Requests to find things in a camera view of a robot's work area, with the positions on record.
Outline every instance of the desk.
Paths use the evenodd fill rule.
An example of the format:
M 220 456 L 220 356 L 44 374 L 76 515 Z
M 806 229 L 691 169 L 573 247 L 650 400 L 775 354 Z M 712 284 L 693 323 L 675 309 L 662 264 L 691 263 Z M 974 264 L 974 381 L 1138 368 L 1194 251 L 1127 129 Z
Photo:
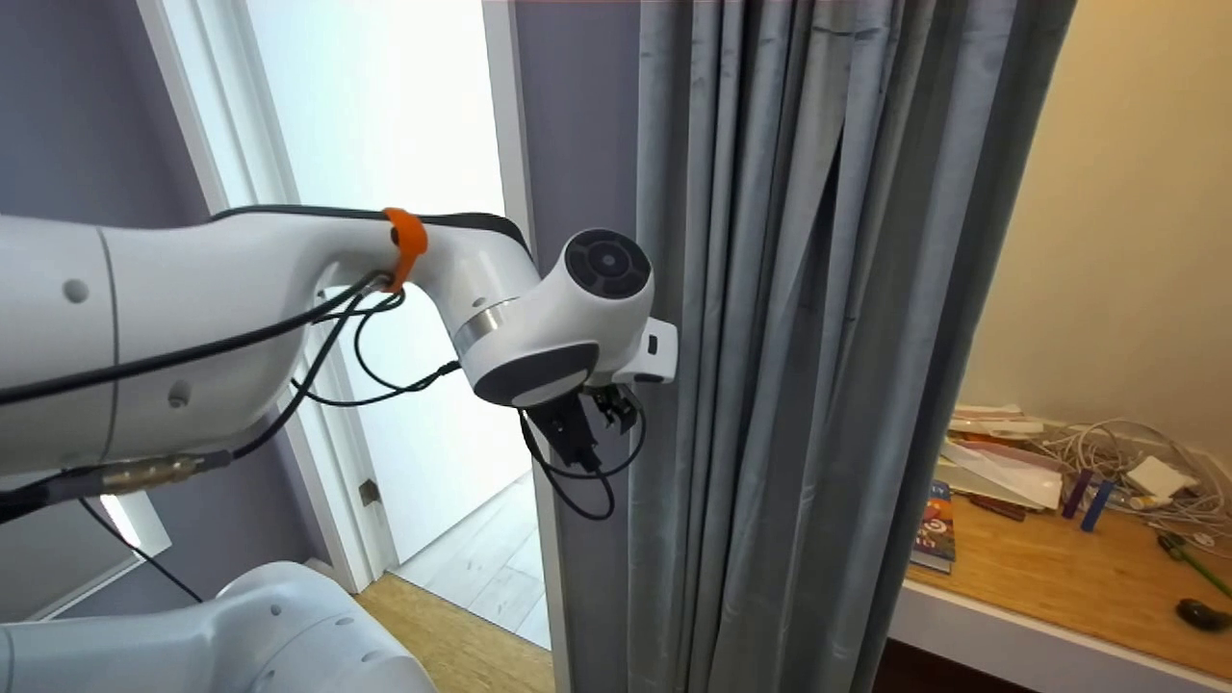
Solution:
M 1232 601 L 1156 535 L 1105 515 L 1092 535 L 1060 515 L 1002 518 L 954 500 L 954 573 L 913 565 L 888 635 L 1029 687 L 1232 687 L 1232 632 L 1176 615 L 1177 598 Z

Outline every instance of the orange ring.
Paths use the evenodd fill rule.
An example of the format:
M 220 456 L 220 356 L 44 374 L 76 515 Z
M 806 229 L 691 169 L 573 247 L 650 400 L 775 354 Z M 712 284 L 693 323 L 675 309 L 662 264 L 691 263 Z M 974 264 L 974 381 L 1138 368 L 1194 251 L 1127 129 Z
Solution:
M 420 224 L 420 214 L 404 211 L 404 207 L 384 207 L 388 224 L 392 224 L 392 247 L 398 247 L 398 264 L 388 277 L 388 293 L 401 293 L 401 284 L 411 277 L 416 257 L 426 255 L 426 227 Z

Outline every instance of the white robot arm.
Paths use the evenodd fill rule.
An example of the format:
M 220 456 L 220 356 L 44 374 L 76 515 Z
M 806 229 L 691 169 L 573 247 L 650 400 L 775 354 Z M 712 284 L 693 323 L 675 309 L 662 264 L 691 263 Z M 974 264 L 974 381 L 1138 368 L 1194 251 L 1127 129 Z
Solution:
M 259 332 L 324 284 L 392 270 L 388 214 L 411 218 L 297 207 L 116 229 L 0 214 L 0 474 L 241 437 L 286 383 L 300 332 L 90 388 L 48 383 Z M 476 395 L 538 408 L 584 381 L 675 374 L 675 325 L 650 320 L 656 272 L 623 236 L 573 236 L 542 281 L 499 214 L 426 214 L 424 236 L 408 281 L 435 300 Z
M 294 374 L 300 325 L 272 325 L 383 270 L 388 288 L 426 288 L 472 392 L 530 410 L 558 450 L 576 450 L 580 383 L 675 377 L 650 263 L 608 229 L 573 236 L 538 281 L 498 214 L 252 207 L 168 229 L 0 214 L 0 474 L 71 468 L 0 491 L 0 518 L 195 468 L 176 456 L 229 456 Z M 261 565 L 161 615 L 0 622 L 0 693 L 150 685 L 431 687 L 339 585 L 300 565 Z

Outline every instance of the cable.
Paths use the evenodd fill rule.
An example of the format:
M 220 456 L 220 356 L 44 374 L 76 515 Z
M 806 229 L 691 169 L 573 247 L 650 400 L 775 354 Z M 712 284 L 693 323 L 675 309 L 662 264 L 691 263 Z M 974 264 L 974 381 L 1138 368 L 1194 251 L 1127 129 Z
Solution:
M 605 490 L 605 508 L 602 508 L 602 510 L 591 510 L 591 508 L 580 508 L 580 503 L 561 490 L 558 468 L 549 468 L 542 456 L 537 456 L 537 460 L 538 460 L 542 476 L 549 481 L 553 495 L 558 495 L 561 503 L 571 503 L 571 510 L 576 510 L 580 518 L 593 518 L 593 522 L 616 515 L 616 490 L 611 490 L 608 476 L 602 476 L 602 474 L 593 476 L 593 481 L 602 481 L 602 490 Z
M 549 481 L 553 495 L 558 495 L 571 510 L 576 510 L 580 518 L 602 522 L 602 518 L 611 518 L 611 515 L 616 515 L 611 476 L 623 474 L 623 468 L 644 454 L 644 444 L 646 444 L 646 410 L 644 410 L 644 402 L 637 402 L 637 410 L 638 410 L 638 437 L 637 437 L 630 454 L 626 454 L 621 464 L 611 464 L 611 468 L 580 468 L 580 474 L 547 460 L 547 454 L 538 450 L 538 444 L 537 444 L 537 433 L 530 433 L 528 410 L 519 410 L 519 429 L 524 429 L 524 444 L 528 444 L 537 464 L 538 464 L 542 476 Z M 605 490 L 605 503 L 602 503 L 596 510 L 593 510 L 593 508 L 580 508 L 580 503 L 561 490 L 561 481 L 596 481 L 596 483 Z
M 307 388 L 311 388 L 316 374 L 324 368 L 330 347 L 339 343 L 348 320 L 360 313 L 360 304 L 366 300 L 366 288 L 372 288 L 377 277 L 384 277 L 384 272 L 371 272 L 366 281 L 348 288 L 349 304 L 343 309 L 343 316 L 335 320 L 330 336 L 321 343 L 316 356 L 307 363 L 303 388 L 294 392 L 294 400 L 277 410 L 277 418 L 261 433 L 254 433 L 252 444 L 236 446 L 230 460 L 254 454 L 259 446 L 265 446 L 297 417 L 297 408 L 307 400 Z
M 356 354 L 356 363 L 363 365 L 366 377 L 372 377 L 377 383 L 384 383 L 384 388 L 392 392 L 392 388 L 401 388 L 401 383 L 384 381 L 384 377 L 371 365 L 371 356 L 366 356 L 366 349 L 363 349 L 366 325 L 371 325 L 371 316 L 360 320 L 356 338 L 349 338 L 349 354 Z
M 383 313 L 392 313 L 392 309 L 401 309 L 401 304 L 404 304 L 404 293 L 388 293 L 383 304 L 360 309 L 356 316 L 383 316 Z
M 155 555 L 145 555 L 144 546 L 127 542 L 86 495 L 76 495 L 76 503 L 107 529 L 116 535 L 116 542 L 123 542 L 127 549 L 135 549 L 145 565 L 155 565 L 164 580 L 173 580 L 180 592 L 190 592 L 195 605 L 203 601 L 195 590 L 190 590 L 173 569 L 164 569 Z
M 139 356 L 139 363 L 123 363 L 123 365 L 81 368 L 81 374 L 66 374 L 66 377 L 5 388 L 0 392 L 0 408 L 5 402 L 18 402 L 18 400 L 44 400 L 44 395 L 72 392 L 72 388 L 93 388 L 93 383 L 103 383 L 103 381 L 139 377 L 139 374 L 150 374 L 150 368 L 168 368 L 168 365 L 180 365 L 180 363 L 216 356 L 216 354 L 229 354 L 229 349 L 241 349 L 241 347 L 277 338 L 277 336 L 297 332 L 303 323 L 327 320 L 339 304 L 363 295 L 372 284 L 372 277 L 384 277 L 384 272 L 371 272 L 371 277 L 356 281 L 349 288 L 343 288 L 339 295 L 330 295 L 330 300 L 324 300 L 324 304 L 316 304 L 316 309 L 307 309 L 307 313 L 300 313 L 294 320 L 277 320 L 270 325 L 259 325 L 259 332 L 241 332 L 241 336 L 230 336 L 230 338 L 216 338 L 216 343 L 200 343 L 200 347 L 186 347 L 186 349 L 168 349 L 168 354 L 155 354 L 155 356 Z
M 576 468 L 561 468 L 561 464 L 547 460 L 542 450 L 538 450 L 538 444 L 537 444 L 537 433 L 530 433 L 528 417 L 519 410 L 524 444 L 528 444 L 530 456 L 537 456 L 538 464 L 553 468 L 558 476 L 573 476 L 573 481 L 616 476 L 616 474 L 623 474 L 623 468 L 644 454 L 644 446 L 646 446 L 646 408 L 644 408 L 638 400 L 630 400 L 630 402 L 637 402 L 637 410 L 638 410 L 638 437 L 630 444 L 630 450 L 626 450 L 611 468 L 584 468 L 584 474 L 576 474 Z
M 212 218 L 229 218 L 229 214 L 324 214 L 324 218 L 372 218 L 372 224 L 388 218 L 377 207 L 330 207 L 330 202 L 248 202 L 248 207 L 223 207 Z M 498 229 L 498 236 L 519 242 L 530 255 L 524 229 L 505 214 L 452 211 L 452 214 L 420 214 L 420 218 L 424 224 L 444 224 L 444 227 L 453 227 L 453 229 Z
M 1064 433 L 1038 437 L 1038 450 L 1060 454 L 1065 474 L 1105 474 L 1126 476 L 1133 460 L 1149 454 L 1165 454 L 1169 464 L 1191 474 L 1196 490 L 1176 491 L 1162 508 L 1133 503 L 1133 491 L 1113 500 L 1115 510 L 1145 518 L 1151 529 L 1183 529 L 1194 542 L 1232 555 L 1232 508 L 1227 476 L 1213 456 L 1183 446 L 1159 426 L 1136 418 L 1097 418 L 1097 423 L 1051 423 Z
M 453 368 L 461 368 L 461 363 L 448 363 L 448 365 L 431 368 L 426 377 L 420 377 L 411 383 L 392 383 L 388 392 L 363 395 L 363 400 L 321 395 L 303 381 L 294 381 L 294 388 L 303 392 L 307 400 L 324 402 L 324 408 L 366 408 L 366 402 L 383 402 L 383 400 L 392 400 L 392 395 L 424 392 L 424 388 L 431 388 L 439 377 L 448 377 Z

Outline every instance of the gray curtain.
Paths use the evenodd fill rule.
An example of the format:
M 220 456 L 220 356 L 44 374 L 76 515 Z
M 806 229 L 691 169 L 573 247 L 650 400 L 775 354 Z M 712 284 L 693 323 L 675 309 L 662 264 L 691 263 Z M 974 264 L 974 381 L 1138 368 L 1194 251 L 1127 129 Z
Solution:
M 644 2 L 626 687 L 869 687 L 1072 0 Z

